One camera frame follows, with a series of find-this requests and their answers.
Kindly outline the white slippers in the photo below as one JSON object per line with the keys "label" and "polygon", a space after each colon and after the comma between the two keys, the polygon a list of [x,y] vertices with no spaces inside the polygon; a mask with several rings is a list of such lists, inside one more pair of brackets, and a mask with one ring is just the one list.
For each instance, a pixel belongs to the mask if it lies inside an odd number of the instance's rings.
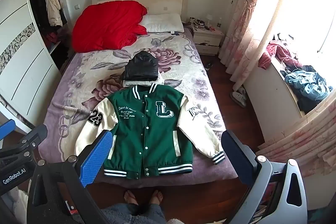
{"label": "white slippers", "polygon": [[230,93],[231,99],[241,107],[246,107],[247,94],[246,90],[241,86],[237,91]]}

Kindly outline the white sliding wardrobe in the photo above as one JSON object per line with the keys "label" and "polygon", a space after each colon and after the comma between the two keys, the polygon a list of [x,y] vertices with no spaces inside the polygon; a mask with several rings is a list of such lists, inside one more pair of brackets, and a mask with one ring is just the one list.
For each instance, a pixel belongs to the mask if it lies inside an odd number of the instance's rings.
{"label": "white sliding wardrobe", "polygon": [[1,0],[1,114],[27,133],[43,123],[61,79],[30,0]]}

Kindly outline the person's bare feet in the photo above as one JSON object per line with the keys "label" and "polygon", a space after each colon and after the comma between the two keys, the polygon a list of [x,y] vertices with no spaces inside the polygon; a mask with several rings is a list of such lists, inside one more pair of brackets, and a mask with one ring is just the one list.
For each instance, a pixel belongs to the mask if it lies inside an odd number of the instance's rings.
{"label": "person's bare feet", "polygon": [[130,190],[127,190],[123,195],[123,199],[127,204],[133,205],[139,205],[139,202],[144,203],[145,201],[147,201],[150,205],[160,205],[163,200],[163,194],[160,191],[155,190],[151,197],[148,195],[136,196]]}

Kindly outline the beige hanging coat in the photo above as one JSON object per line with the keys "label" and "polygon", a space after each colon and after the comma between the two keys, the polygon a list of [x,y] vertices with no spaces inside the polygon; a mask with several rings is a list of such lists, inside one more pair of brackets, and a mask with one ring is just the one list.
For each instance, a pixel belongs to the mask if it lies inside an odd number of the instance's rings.
{"label": "beige hanging coat", "polygon": [[61,6],[59,0],[46,0],[46,9],[50,26],[62,27],[63,22],[60,15]]}

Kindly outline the floral bed blanket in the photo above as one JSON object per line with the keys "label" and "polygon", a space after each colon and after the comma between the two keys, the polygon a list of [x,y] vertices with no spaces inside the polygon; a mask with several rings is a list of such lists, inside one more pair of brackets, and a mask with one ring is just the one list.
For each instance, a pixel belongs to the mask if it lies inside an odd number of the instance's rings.
{"label": "floral bed blanket", "polygon": [[39,153],[52,163],[78,155],[103,130],[112,133],[98,181],[144,188],[237,176],[222,149],[226,127],[190,30],[76,54],[45,125]]}

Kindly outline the red quilt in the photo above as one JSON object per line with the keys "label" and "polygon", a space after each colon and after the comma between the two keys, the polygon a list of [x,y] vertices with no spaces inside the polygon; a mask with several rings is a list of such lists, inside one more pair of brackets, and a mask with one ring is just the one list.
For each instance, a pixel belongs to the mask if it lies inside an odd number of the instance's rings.
{"label": "red quilt", "polygon": [[120,50],[147,34],[140,25],[147,9],[137,1],[110,1],[88,6],[72,30],[72,48],[77,53]]}

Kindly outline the white pillow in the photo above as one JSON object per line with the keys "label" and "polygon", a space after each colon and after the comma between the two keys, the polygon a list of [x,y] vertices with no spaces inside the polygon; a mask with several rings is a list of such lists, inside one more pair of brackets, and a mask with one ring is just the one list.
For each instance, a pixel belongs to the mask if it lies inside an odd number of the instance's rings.
{"label": "white pillow", "polygon": [[150,33],[184,32],[179,14],[145,15],[139,25],[145,27]]}

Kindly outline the clothes pile on windowsill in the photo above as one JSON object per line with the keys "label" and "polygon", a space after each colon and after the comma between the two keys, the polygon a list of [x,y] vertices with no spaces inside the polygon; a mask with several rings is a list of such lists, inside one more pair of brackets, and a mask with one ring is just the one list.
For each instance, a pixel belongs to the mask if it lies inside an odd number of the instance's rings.
{"label": "clothes pile on windowsill", "polygon": [[280,35],[275,35],[266,46],[266,50],[258,61],[258,67],[268,69],[272,58],[277,59],[284,69],[280,70],[281,75],[297,98],[297,105],[300,111],[305,114],[313,110],[332,91],[333,87],[328,85],[312,65],[303,65],[288,48],[286,40],[281,40]]}

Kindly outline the black folded jacket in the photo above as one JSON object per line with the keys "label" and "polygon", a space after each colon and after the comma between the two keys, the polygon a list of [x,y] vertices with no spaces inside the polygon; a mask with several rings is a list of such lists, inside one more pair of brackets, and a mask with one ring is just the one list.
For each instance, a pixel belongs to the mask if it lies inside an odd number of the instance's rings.
{"label": "black folded jacket", "polygon": [[158,59],[147,51],[137,53],[125,66],[122,74],[124,87],[136,85],[138,82],[147,83],[158,79]]}

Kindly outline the green varsity jacket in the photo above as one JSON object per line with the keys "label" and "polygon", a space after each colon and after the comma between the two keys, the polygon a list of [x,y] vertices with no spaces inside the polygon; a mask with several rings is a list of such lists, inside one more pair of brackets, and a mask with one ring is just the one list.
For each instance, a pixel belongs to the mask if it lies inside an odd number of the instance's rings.
{"label": "green varsity jacket", "polygon": [[104,174],[140,179],[193,171],[193,149],[220,164],[224,151],[205,111],[167,85],[135,85],[112,93],[91,111],[75,143],[75,153],[104,130],[113,144]]}

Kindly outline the pink floral curtain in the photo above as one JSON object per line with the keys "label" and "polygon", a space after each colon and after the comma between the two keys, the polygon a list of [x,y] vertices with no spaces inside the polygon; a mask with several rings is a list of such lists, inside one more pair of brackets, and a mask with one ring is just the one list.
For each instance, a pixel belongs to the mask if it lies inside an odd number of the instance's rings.
{"label": "pink floral curtain", "polygon": [[237,91],[246,81],[270,40],[283,0],[238,0],[219,58]]}

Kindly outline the white nightstand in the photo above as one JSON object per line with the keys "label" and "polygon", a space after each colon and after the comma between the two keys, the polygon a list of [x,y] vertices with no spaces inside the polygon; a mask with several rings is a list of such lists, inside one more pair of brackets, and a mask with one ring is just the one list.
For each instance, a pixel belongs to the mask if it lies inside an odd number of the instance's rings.
{"label": "white nightstand", "polygon": [[224,35],[220,30],[202,30],[193,27],[193,42],[200,55],[216,56]]}

